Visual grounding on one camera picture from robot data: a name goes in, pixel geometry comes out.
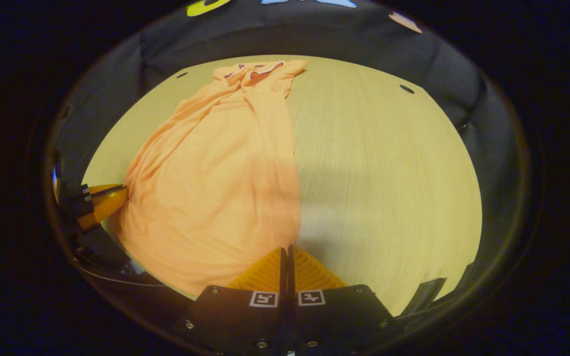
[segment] light wood surface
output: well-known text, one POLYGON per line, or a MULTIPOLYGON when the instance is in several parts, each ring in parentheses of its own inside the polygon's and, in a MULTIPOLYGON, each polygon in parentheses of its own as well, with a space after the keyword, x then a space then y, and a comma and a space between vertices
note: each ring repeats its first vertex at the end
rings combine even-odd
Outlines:
POLYGON ((180 101, 213 80, 215 68, 295 58, 308 61, 287 99, 301 191, 298 245, 344 282, 371 286, 393 315, 403 311, 421 282, 446 277, 439 296, 452 291, 474 260, 481 235, 472 163, 445 113, 423 89, 378 70, 290 55, 186 68, 116 123, 84 183, 123 182, 140 146, 180 101))

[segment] orange shirt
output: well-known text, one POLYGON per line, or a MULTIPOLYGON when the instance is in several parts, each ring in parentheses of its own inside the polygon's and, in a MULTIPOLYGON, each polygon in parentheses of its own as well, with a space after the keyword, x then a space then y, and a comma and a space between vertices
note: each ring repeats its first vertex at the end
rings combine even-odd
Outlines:
POLYGON ((285 98, 306 65, 217 68, 138 151, 112 227, 152 275, 199 294, 295 243, 300 192, 285 98))

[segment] yellow sticker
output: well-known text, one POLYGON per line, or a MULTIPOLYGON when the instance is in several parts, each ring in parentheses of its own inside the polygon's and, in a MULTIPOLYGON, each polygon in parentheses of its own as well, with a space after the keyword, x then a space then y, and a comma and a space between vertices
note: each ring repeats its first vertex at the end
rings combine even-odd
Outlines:
POLYGON ((210 10, 214 10, 218 7, 224 6, 225 4, 228 4, 229 2, 231 2, 231 0, 217 0, 217 1, 213 2, 212 4, 206 5, 205 0, 198 1, 192 5, 189 5, 186 8, 186 15, 188 17, 199 16, 200 14, 205 14, 210 10))
POLYGON ((413 20, 410 20, 409 18, 405 18, 401 14, 393 12, 388 17, 391 18, 391 20, 395 21, 396 23, 399 23, 403 27, 407 27, 407 28, 417 32, 418 34, 424 33, 423 31, 421 31, 421 29, 419 29, 419 27, 417 27, 417 24, 413 20))

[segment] black background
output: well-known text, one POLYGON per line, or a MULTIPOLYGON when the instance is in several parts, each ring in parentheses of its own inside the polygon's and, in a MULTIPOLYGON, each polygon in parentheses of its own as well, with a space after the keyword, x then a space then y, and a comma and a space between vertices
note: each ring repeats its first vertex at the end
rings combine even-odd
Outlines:
MULTIPOLYGON (((39 109, 98 56, 182 1, 0 2, 0 354, 180 354, 110 308, 29 214, 39 109)), ((428 348, 570 354, 570 1, 396 1, 472 58, 543 142, 546 195, 516 272, 428 348)))

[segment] blue sticker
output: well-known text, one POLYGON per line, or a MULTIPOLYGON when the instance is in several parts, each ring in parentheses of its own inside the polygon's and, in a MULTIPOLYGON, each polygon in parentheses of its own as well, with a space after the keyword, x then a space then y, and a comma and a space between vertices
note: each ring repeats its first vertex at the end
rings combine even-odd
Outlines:
POLYGON ((323 4, 332 4, 344 7, 357 7, 356 4, 350 2, 349 0, 316 0, 317 2, 322 2, 323 4))

